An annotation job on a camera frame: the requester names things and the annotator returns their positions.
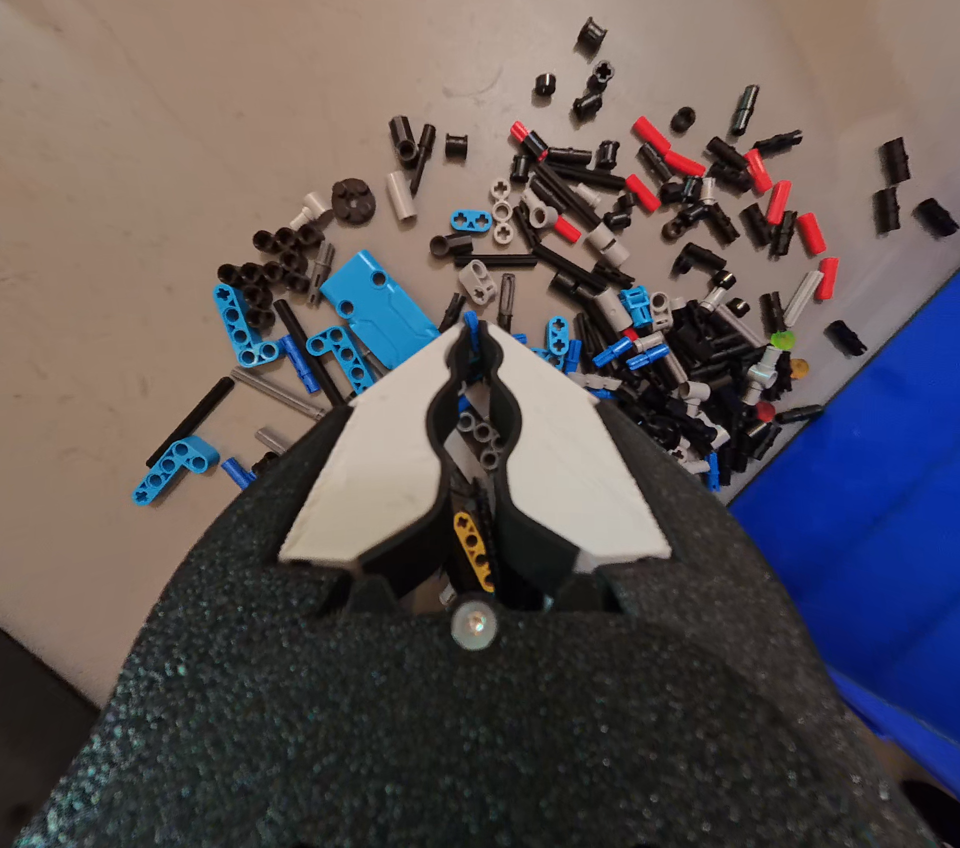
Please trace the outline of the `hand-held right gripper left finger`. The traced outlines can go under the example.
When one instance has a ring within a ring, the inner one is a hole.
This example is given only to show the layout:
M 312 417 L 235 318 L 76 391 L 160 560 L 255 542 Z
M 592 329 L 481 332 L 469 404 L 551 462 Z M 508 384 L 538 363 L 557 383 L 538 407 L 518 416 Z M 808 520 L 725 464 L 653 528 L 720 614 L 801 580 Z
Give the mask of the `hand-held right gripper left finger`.
M 399 597 L 437 571 L 452 545 L 445 442 L 469 361 L 470 331 L 452 327 L 354 400 L 280 562 L 379 575 Z

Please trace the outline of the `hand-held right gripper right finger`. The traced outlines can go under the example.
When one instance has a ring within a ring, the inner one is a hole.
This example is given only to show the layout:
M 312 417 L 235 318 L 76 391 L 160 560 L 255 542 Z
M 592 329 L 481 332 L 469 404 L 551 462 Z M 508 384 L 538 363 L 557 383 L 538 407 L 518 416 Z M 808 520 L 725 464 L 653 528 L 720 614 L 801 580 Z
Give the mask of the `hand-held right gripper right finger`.
M 501 562 L 540 593 L 557 596 L 575 575 L 671 558 L 634 474 L 641 433 L 619 414 L 483 323 L 480 350 L 490 419 L 503 439 L 494 477 Z

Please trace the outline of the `pile of small brick pieces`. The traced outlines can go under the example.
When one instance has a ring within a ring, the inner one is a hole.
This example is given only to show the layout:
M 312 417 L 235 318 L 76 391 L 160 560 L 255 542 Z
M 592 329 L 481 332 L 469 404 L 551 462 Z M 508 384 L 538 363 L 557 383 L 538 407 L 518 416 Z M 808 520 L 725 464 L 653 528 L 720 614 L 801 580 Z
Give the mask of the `pile of small brick pieces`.
M 631 212 L 649 214 L 661 208 L 661 199 L 641 179 L 623 179 L 607 171 L 614 160 L 604 160 L 617 145 L 605 142 L 597 153 L 601 171 L 589 171 L 569 162 L 567 153 L 548 147 L 522 123 L 511 137 L 520 153 L 514 164 L 529 169 L 527 188 L 515 211 L 506 197 L 508 182 L 491 191 L 490 210 L 453 211 L 448 234 L 435 237 L 430 250 L 449 259 L 460 276 L 461 290 L 436 326 L 395 278 L 368 251 L 355 254 L 319 285 L 319 292 L 335 310 L 340 324 L 306 337 L 285 302 L 276 301 L 275 313 L 266 308 L 270 289 L 280 287 L 268 266 L 224 267 L 213 292 L 238 362 L 235 379 L 259 385 L 258 370 L 284 354 L 297 363 L 301 378 L 317 377 L 307 363 L 329 356 L 341 364 L 353 387 L 344 400 L 334 382 L 322 379 L 333 409 L 318 419 L 317 441 L 310 443 L 310 478 L 297 481 L 293 462 L 271 461 L 266 470 L 239 468 L 234 459 L 221 460 L 217 450 L 194 434 L 195 428 L 220 400 L 214 391 L 157 452 L 148 474 L 133 492 L 136 504 L 156 501 L 185 471 L 205 473 L 216 464 L 229 470 L 242 494 L 235 514 L 253 515 L 249 528 L 256 542 L 264 531 L 279 531 L 278 540 L 265 549 L 272 559 L 257 556 L 258 566 L 313 566 L 280 562 L 280 549 L 335 443 L 354 400 L 399 368 L 448 329 L 464 326 L 463 314 L 476 312 L 483 323 L 507 332 L 566 378 L 616 409 L 615 434 L 627 424 L 643 444 L 634 444 L 634 473 L 659 526 L 671 543 L 671 558 L 646 560 L 654 582 L 673 589 L 674 578 L 696 590 L 708 587 L 724 569 L 731 578 L 765 577 L 766 564 L 738 525 L 718 503 L 707 500 L 708 490 L 719 490 L 728 475 L 742 472 L 750 459 L 762 459 L 786 425 L 810 422 L 822 415 L 822 405 L 776 410 L 775 400 L 790 389 L 792 349 L 798 320 L 809 307 L 830 303 L 834 296 L 839 259 L 832 256 L 814 212 L 798 213 L 789 206 L 790 183 L 772 183 L 764 158 L 802 140 L 799 131 L 763 139 L 742 154 L 715 137 L 706 146 L 714 164 L 706 167 L 682 158 L 671 149 L 646 118 L 634 130 L 651 163 L 660 168 L 680 211 L 669 219 L 663 239 L 675 243 L 699 223 L 708 223 L 730 246 L 738 238 L 722 207 L 714 184 L 721 173 L 740 182 L 740 189 L 772 191 L 768 206 L 747 206 L 743 215 L 750 241 L 770 258 L 789 254 L 798 238 L 817 267 L 803 280 L 786 308 L 779 295 L 763 297 L 771 315 L 772 331 L 758 335 L 743 321 L 750 306 L 730 300 L 736 274 L 726 260 L 697 244 L 685 244 L 671 267 L 673 278 L 695 269 L 710 274 L 709 291 L 702 300 L 685 302 L 624 272 L 631 257 L 618 235 Z M 442 568 L 453 583 L 453 593 L 466 600 L 465 609 L 490 614 L 492 602 L 523 610 L 567 602 L 578 609 L 576 596 L 603 598 L 604 570 L 575 575 L 555 597 L 526 584 L 499 557 L 496 536 L 495 475 L 500 468 L 503 439 L 491 420 L 490 386 L 483 376 L 470 384 L 467 368 L 459 398 L 459 420 L 446 440 L 446 456 L 453 463 L 450 480 L 452 545 Z M 287 483 L 276 473 L 290 474 Z M 400 597 L 379 575 L 354 577 L 335 572 L 355 592 L 370 581 L 386 590 L 390 603 Z

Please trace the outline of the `grey desk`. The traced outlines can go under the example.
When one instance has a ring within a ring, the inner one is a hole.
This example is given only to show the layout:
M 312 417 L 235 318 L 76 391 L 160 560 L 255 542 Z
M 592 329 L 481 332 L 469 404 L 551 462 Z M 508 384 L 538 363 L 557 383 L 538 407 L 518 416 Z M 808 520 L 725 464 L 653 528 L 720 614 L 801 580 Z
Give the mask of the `grey desk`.
M 438 322 L 457 275 L 430 238 L 507 175 L 509 131 L 594 148 L 668 133 L 688 158 L 760 87 L 743 144 L 801 130 L 769 172 L 839 257 L 800 321 L 799 400 L 858 370 L 958 266 L 958 0 L 2 0 L 2 627 L 97 707 L 189 548 L 236 496 L 221 471 L 160 506 L 146 459 L 234 363 L 217 268 L 306 194 L 367 181 L 333 225 Z

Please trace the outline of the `blue plastic bin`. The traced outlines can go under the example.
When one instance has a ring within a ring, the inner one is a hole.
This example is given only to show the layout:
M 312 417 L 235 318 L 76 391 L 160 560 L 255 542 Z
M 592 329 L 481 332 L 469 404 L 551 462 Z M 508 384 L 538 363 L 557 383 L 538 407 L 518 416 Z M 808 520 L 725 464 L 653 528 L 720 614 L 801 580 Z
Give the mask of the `blue plastic bin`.
M 730 505 L 856 713 L 959 786 L 959 279 Z

